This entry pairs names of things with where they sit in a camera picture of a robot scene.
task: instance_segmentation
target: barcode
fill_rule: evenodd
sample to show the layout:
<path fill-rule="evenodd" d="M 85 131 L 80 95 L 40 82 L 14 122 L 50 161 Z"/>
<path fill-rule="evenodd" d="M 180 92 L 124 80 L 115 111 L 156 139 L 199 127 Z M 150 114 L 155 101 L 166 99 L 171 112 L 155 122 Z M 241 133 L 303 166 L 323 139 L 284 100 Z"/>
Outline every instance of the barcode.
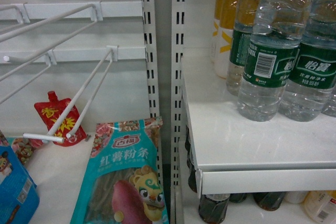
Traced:
<path fill-rule="evenodd" d="M 254 75 L 271 78 L 276 59 L 276 55 L 268 55 L 260 52 L 258 55 L 256 68 L 254 70 Z"/>
<path fill-rule="evenodd" d="M 30 187 L 32 186 L 32 182 L 30 181 L 30 179 L 28 178 L 25 182 L 25 185 L 23 186 L 22 191 L 24 191 L 25 193 L 28 193 L 30 190 Z"/>
<path fill-rule="evenodd" d="M 32 184 L 33 184 L 33 183 L 32 183 L 32 182 L 30 181 L 30 179 L 28 178 L 28 179 L 26 180 L 26 182 L 25 182 L 25 184 L 24 184 L 24 186 L 23 186 L 23 188 L 22 188 L 22 190 L 21 190 L 19 196 L 17 196 L 17 200 L 18 200 L 21 204 L 23 204 L 23 203 L 26 201 L 26 199 L 27 199 L 27 195 L 28 195 L 28 193 L 29 193 L 29 190 L 30 190 Z"/>
<path fill-rule="evenodd" d="M 318 218 L 320 218 L 320 219 L 322 219 L 322 220 L 324 220 L 326 217 L 328 217 L 328 213 L 327 212 L 325 212 L 325 211 L 321 211 L 320 213 L 319 213 L 319 215 L 317 215 L 317 217 Z"/>

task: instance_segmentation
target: green bottle label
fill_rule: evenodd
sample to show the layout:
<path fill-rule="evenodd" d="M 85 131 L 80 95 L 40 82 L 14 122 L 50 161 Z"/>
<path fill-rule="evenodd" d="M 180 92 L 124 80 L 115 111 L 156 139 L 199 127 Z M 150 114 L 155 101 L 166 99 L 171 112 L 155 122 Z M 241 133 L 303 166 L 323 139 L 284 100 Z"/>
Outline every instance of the green bottle label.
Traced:
<path fill-rule="evenodd" d="M 230 62 L 237 66 L 245 66 L 250 36 L 250 33 L 233 30 Z"/>
<path fill-rule="evenodd" d="M 289 79 L 297 84 L 331 89 L 336 82 L 336 50 L 300 44 L 300 53 Z"/>
<path fill-rule="evenodd" d="M 271 48 L 250 42 L 243 77 L 261 87 L 282 87 L 294 67 L 297 53 L 297 48 Z"/>

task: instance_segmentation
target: dark glass bottle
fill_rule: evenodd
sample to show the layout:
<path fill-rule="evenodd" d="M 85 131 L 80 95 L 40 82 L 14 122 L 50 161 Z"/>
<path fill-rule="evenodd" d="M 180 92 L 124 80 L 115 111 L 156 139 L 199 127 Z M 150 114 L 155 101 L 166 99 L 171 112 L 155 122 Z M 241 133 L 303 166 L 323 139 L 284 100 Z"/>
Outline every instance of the dark glass bottle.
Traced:
<path fill-rule="evenodd" d="M 246 197 L 247 197 L 247 193 L 231 194 L 230 195 L 230 202 L 241 203 L 246 199 Z"/>
<path fill-rule="evenodd" d="M 195 193 L 197 192 L 196 169 L 194 166 L 194 158 L 193 158 L 192 150 L 190 150 L 190 167 L 189 167 L 188 185 L 192 191 L 194 191 Z"/>
<path fill-rule="evenodd" d="M 186 128 L 186 139 L 184 143 L 184 147 L 187 150 L 187 166 L 190 168 L 190 149 L 191 149 L 191 141 L 188 126 Z"/>
<path fill-rule="evenodd" d="M 285 195 L 285 191 L 273 191 L 270 193 L 253 193 L 253 198 L 262 209 L 275 211 L 280 207 Z"/>
<path fill-rule="evenodd" d="M 226 216 L 230 194 L 201 195 L 198 214 L 203 221 L 210 224 L 223 222 Z"/>
<path fill-rule="evenodd" d="M 185 126 L 185 135 L 186 135 L 186 138 L 185 138 L 184 147 L 187 150 L 187 152 L 189 153 L 189 150 L 190 150 L 190 138 L 189 138 L 189 127 L 187 125 Z"/>

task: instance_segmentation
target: sweet potato vermicelli package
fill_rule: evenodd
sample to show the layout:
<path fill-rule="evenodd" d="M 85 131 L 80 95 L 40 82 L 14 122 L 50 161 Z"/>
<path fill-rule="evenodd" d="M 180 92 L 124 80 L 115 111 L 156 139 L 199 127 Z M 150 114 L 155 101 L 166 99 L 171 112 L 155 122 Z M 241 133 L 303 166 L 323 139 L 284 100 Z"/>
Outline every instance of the sweet potato vermicelli package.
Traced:
<path fill-rule="evenodd" d="M 169 223 L 156 172 L 161 117 L 97 124 L 71 224 Z"/>

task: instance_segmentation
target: blue snack package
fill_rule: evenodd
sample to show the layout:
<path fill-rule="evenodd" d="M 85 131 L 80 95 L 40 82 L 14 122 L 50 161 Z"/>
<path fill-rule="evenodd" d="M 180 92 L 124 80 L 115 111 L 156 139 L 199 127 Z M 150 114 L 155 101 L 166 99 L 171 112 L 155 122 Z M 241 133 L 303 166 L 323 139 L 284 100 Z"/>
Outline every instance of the blue snack package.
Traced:
<path fill-rule="evenodd" d="M 36 185 L 0 131 L 0 224 L 29 223 L 38 204 Z"/>
<path fill-rule="evenodd" d="M 97 124 L 71 224 L 169 224 L 156 171 L 161 117 Z"/>

